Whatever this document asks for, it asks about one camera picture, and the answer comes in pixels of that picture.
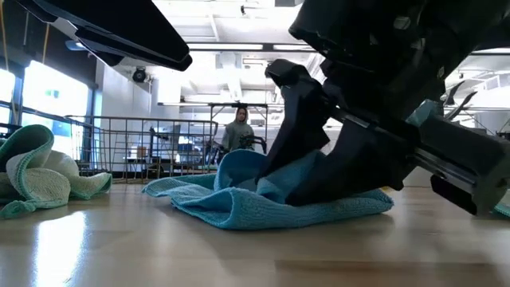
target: metal wire cage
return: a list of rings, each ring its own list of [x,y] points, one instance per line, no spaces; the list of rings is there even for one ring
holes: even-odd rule
[[[115,116],[66,118],[73,122],[73,157],[83,176],[110,172],[115,183],[144,183],[216,171],[216,122]],[[79,124],[82,121],[90,125]]]

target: wooden table surface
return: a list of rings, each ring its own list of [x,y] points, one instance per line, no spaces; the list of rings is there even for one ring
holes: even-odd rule
[[[509,286],[510,220],[425,188],[381,215],[224,231],[141,186],[0,222],[0,286]]]

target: woman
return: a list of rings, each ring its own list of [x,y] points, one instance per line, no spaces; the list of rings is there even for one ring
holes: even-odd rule
[[[222,146],[226,151],[238,149],[242,136],[253,136],[253,129],[246,123],[247,121],[248,111],[246,108],[238,108],[235,121],[227,124],[223,134]]]

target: green microfiber cloth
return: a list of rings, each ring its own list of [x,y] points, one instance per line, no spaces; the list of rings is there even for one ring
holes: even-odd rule
[[[52,151],[53,133],[30,125],[0,143],[0,218],[16,218],[37,208],[64,206],[69,197],[90,199],[109,191],[112,175],[80,177],[76,162]]]

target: ceiling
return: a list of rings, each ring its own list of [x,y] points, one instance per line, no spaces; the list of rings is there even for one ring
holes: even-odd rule
[[[154,4],[187,42],[229,42],[229,43],[300,43],[288,33],[300,6],[299,0],[154,0]],[[73,35],[73,29],[57,22],[57,28]],[[473,55],[466,58],[457,70],[446,79],[446,87],[465,81],[456,97],[463,97],[498,73],[510,71],[510,57],[499,54]],[[184,73],[169,73],[167,69],[149,65],[142,61],[126,59],[116,68],[127,77],[136,66],[146,66],[153,77],[178,77],[182,83],[182,94],[218,95],[232,92],[238,81],[242,91],[275,91],[274,83],[264,77],[265,66],[277,58],[284,58],[305,65],[311,74],[319,74],[321,56],[316,53],[285,52],[235,52],[241,62],[236,70],[222,67],[218,63],[220,52],[192,52],[193,65]],[[253,64],[244,65],[245,61]]]

